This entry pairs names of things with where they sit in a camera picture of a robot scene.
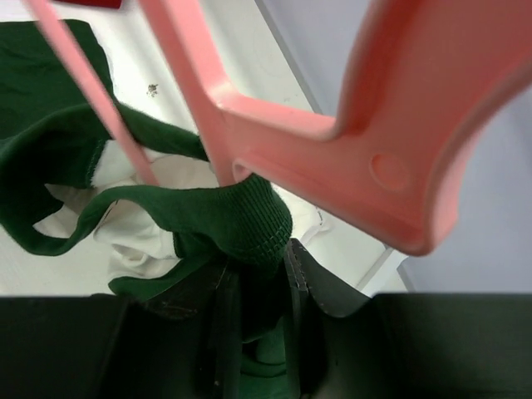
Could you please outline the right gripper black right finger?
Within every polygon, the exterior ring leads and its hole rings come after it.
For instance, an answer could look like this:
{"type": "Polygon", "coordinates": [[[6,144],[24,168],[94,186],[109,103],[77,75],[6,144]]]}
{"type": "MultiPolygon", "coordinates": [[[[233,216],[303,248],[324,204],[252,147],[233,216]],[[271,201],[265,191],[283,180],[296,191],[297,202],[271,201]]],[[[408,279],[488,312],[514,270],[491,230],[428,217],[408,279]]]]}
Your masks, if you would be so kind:
{"type": "Polygon", "coordinates": [[[284,264],[292,398],[530,397],[528,294],[368,297],[296,239],[284,264]]]}

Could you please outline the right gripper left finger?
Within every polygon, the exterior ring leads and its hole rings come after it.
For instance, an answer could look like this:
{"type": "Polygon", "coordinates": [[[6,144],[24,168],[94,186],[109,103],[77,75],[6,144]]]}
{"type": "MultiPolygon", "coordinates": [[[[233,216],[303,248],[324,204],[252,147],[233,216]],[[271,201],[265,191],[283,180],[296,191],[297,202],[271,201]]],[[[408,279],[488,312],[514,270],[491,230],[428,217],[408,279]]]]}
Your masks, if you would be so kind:
{"type": "Polygon", "coordinates": [[[235,398],[241,305],[229,266],[193,272],[158,311],[127,297],[4,297],[4,398],[235,398]]]}

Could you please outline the white green raglan t shirt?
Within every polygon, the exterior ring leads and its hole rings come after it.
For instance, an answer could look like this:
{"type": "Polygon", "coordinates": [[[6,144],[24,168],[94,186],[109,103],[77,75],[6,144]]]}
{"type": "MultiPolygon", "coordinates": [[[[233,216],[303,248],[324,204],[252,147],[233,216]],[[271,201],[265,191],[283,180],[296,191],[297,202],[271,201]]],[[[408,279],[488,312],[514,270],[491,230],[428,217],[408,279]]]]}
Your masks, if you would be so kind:
{"type": "Polygon", "coordinates": [[[33,22],[1,26],[1,224],[32,254],[87,236],[111,246],[110,289],[148,323],[175,326],[188,277],[244,268],[242,398],[285,398],[278,278],[289,238],[321,227],[318,209],[252,176],[220,188],[197,135],[127,106],[120,112],[161,179],[141,181],[33,22]]]}

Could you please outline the pink plastic hanger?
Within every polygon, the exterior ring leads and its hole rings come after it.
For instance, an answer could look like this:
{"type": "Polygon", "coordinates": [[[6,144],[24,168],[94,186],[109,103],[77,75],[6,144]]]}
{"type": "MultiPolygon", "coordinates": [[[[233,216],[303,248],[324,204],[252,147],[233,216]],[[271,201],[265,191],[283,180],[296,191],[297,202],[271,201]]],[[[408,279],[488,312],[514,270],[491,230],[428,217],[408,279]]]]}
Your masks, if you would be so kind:
{"type": "Polygon", "coordinates": [[[238,92],[196,1],[140,6],[220,184],[262,175],[404,254],[450,233],[480,128],[531,83],[528,1],[372,2],[333,117],[238,92]]]}

